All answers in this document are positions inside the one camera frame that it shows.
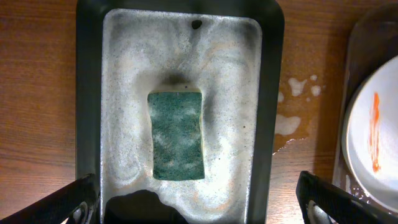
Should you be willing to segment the green yellow sponge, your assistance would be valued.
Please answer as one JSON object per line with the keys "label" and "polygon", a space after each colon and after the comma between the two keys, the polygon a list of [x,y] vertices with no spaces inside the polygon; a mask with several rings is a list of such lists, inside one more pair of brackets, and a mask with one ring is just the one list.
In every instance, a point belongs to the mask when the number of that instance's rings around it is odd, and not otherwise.
{"label": "green yellow sponge", "polygon": [[166,91],[148,94],[155,179],[183,181],[205,177],[201,145],[201,101],[200,92]]}

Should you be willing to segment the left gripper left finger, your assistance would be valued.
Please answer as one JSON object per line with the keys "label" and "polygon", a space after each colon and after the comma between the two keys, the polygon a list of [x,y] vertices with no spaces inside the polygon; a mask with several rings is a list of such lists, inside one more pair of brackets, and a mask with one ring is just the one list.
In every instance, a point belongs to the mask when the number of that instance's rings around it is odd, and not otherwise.
{"label": "left gripper left finger", "polygon": [[95,223],[99,202],[96,177],[87,174],[1,220],[1,223]]}

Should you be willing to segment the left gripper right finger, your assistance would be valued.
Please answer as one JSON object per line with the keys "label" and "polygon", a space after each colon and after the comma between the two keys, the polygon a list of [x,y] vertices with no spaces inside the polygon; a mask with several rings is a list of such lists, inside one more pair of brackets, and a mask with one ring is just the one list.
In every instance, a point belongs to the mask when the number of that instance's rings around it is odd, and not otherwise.
{"label": "left gripper right finger", "polygon": [[367,204],[308,171],[300,173],[296,196],[305,224],[397,223],[397,217]]}

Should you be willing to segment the light blue plate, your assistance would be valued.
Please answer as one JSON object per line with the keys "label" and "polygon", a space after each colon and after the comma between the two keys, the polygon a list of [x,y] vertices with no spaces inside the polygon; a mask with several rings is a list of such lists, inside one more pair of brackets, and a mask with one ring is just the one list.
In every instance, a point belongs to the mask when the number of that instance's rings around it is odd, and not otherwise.
{"label": "light blue plate", "polygon": [[373,72],[355,91],[343,123],[341,146],[361,188],[397,211],[397,58]]}

